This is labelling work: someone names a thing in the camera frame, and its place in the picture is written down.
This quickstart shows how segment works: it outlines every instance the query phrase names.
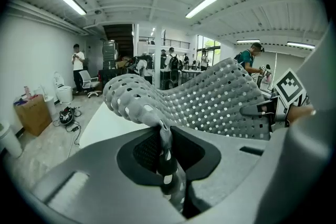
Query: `floor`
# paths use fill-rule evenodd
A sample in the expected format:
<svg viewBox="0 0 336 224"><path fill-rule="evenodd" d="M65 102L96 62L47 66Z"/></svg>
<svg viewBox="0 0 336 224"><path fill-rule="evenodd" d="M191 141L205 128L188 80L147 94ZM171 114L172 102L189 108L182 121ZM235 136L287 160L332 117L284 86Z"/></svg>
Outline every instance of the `floor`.
<svg viewBox="0 0 336 224"><path fill-rule="evenodd" d="M92 96L91 98L86 95L75 96L71 105L57 104L56 110L61 111L67 106L79 107L82 115L77 117L76 120L81 125L81 136L102 102L102 96ZM19 138L24 149L22 155L15 159L7 153L3 159L4 165L13 180L29 190L50 169L66 160L68 154L71 156L80 150L78 145L74 144L77 135L78 131L68 133L63 126L55 127L53 123L38 137L25 132Z"/></svg>

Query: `balcony railing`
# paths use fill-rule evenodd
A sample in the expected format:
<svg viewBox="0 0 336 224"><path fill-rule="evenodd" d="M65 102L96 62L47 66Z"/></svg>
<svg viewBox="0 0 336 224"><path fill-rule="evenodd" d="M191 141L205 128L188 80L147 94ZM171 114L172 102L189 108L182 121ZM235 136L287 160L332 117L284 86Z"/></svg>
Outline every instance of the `balcony railing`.
<svg viewBox="0 0 336 224"><path fill-rule="evenodd" d="M146 40L149 45L155 45L155 38L153 37L139 37L139 40ZM190 43L179 41L179 40L173 40L173 39L161 39L161 46L167 46L167 47L173 47L173 48L183 48L183 49L189 49Z"/></svg>

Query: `fluorescent light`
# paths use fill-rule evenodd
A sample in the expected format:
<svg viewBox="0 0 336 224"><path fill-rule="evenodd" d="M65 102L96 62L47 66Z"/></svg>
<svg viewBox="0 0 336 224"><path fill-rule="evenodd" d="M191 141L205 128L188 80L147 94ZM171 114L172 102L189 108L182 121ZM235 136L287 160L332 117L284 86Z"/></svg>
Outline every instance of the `fluorescent light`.
<svg viewBox="0 0 336 224"><path fill-rule="evenodd" d="M259 39L237 40L237 43L254 43L254 42L260 42L260 40Z"/></svg>
<svg viewBox="0 0 336 224"><path fill-rule="evenodd" d="M80 15L85 15L86 11L82 9L74 0L63 0L70 7L72 7L75 11L77 11Z"/></svg>
<svg viewBox="0 0 336 224"><path fill-rule="evenodd" d="M304 44L304 43L287 42L287 45L301 47L301 48L307 48L307 49L315 49L314 45Z"/></svg>
<svg viewBox="0 0 336 224"><path fill-rule="evenodd" d="M201 10L205 9L208 5L214 3L215 1L217 1L217 0L203 0L201 3L198 4L197 7L195 7L185 17L188 18L188 19L194 17L197 13L199 13Z"/></svg>

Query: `white office chair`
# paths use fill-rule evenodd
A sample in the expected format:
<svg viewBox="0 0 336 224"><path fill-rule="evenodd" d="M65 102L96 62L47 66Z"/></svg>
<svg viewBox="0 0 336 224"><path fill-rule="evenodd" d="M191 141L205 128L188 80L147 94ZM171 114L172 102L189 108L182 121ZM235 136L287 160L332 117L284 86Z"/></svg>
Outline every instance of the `white office chair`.
<svg viewBox="0 0 336 224"><path fill-rule="evenodd" d="M95 91L95 87L97 87L100 84L100 82L98 81L98 77L91 78L87 70L80 71L79 74L83 80L83 86L82 86L83 89L89 90L88 97L90 98L91 95L93 94L95 94L96 96L99 96L99 93L101 93L101 91Z"/></svg>

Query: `white bin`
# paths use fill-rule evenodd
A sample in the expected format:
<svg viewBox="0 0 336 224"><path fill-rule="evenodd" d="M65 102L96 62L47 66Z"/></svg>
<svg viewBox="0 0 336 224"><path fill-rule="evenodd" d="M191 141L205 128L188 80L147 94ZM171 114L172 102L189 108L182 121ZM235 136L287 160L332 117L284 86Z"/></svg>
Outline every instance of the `white bin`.
<svg viewBox="0 0 336 224"><path fill-rule="evenodd" d="M44 97L44 101L47 104L50 117L52 118L52 120L55 120L57 118L57 111L54 103L54 97L47 95L46 97Z"/></svg>
<svg viewBox="0 0 336 224"><path fill-rule="evenodd" d="M0 121L3 129L0 131L0 144L14 158L19 158L22 153L22 148L19 140L16 138L8 122Z"/></svg>

